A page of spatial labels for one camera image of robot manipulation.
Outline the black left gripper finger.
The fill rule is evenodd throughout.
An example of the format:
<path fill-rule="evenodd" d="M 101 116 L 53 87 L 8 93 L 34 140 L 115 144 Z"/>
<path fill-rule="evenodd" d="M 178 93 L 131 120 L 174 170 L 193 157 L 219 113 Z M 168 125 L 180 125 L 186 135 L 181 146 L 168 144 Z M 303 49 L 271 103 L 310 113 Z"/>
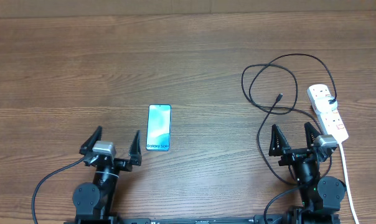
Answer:
<path fill-rule="evenodd" d="M 97 141 L 101 140 L 102 127 L 98 126 L 94 133 L 81 145 L 79 153 L 86 155 L 88 152 L 93 151 L 93 147 Z"/>
<path fill-rule="evenodd" d="M 133 142 L 129 149 L 129 163 L 134 166 L 140 166 L 142 163 L 142 153 L 140 147 L 140 130 L 135 134 Z"/>

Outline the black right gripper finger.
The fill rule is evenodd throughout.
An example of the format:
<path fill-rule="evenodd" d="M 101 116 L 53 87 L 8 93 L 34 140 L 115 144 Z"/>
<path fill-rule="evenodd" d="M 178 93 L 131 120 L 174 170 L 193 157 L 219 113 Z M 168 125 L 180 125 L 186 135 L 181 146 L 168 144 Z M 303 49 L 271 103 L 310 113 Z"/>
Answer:
<path fill-rule="evenodd" d="M 307 148 L 310 149 L 314 145 L 315 139 L 321 135 L 321 133 L 310 123 L 304 124 Z"/>
<path fill-rule="evenodd" d="M 271 141 L 269 148 L 269 156 L 282 156 L 285 151 L 290 150 L 291 147 L 280 130 L 279 126 L 274 124 L 271 127 Z"/>

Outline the Samsung Galaxy smartphone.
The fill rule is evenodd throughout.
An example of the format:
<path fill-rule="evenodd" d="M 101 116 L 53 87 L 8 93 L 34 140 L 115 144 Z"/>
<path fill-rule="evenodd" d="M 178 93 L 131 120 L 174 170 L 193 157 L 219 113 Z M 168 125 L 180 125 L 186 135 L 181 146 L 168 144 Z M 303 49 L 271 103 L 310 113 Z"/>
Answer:
<path fill-rule="evenodd" d="M 171 140 L 171 105 L 149 105 L 146 149 L 168 151 Z"/>

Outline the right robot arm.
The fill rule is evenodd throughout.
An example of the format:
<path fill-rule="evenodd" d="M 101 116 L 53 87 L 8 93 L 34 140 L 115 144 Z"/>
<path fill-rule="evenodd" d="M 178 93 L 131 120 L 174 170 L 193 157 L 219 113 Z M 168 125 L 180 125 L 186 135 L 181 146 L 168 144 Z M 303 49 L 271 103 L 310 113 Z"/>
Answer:
<path fill-rule="evenodd" d="M 280 157 L 278 164 L 292 168 L 296 178 L 296 187 L 273 198 L 265 208 L 263 219 L 268 208 L 277 199 L 299 191 L 302 205 L 292 206 L 276 223 L 339 223 L 336 214 L 341 209 L 341 201 L 345 196 L 346 184 L 332 176 L 322 176 L 320 163 L 329 159 L 337 148 L 338 142 L 330 134 L 321 134 L 311 123 L 304 124 L 307 147 L 293 149 L 278 125 L 271 127 L 269 155 Z"/>

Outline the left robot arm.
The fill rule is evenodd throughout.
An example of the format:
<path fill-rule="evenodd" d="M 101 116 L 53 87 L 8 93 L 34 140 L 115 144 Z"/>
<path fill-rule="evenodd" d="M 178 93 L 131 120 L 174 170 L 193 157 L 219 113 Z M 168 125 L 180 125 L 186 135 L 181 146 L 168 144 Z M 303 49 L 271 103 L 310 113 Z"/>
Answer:
<path fill-rule="evenodd" d="M 140 166 L 142 153 L 137 131 L 129 149 L 129 158 L 116 157 L 115 145 L 101 139 L 102 127 L 81 145 L 79 153 L 87 167 L 96 168 L 91 182 L 80 184 L 72 201 L 76 208 L 75 223 L 122 223 L 122 218 L 111 211 L 120 172 L 131 172 Z"/>

